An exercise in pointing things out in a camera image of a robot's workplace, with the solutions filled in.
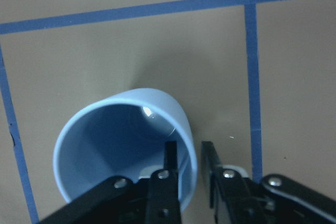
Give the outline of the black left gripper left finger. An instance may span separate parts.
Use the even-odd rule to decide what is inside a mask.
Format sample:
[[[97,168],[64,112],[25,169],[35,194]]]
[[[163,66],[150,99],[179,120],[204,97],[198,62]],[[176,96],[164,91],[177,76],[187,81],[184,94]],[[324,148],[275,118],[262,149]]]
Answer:
[[[41,223],[181,223],[177,143],[165,143],[164,165],[137,183],[113,176]]]

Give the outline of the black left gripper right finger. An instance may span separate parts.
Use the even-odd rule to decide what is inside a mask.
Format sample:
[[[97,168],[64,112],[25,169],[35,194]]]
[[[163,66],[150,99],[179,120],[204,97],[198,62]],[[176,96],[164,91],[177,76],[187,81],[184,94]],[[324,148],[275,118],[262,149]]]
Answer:
[[[216,223],[335,223],[335,200],[280,174],[254,182],[201,143],[201,172]]]

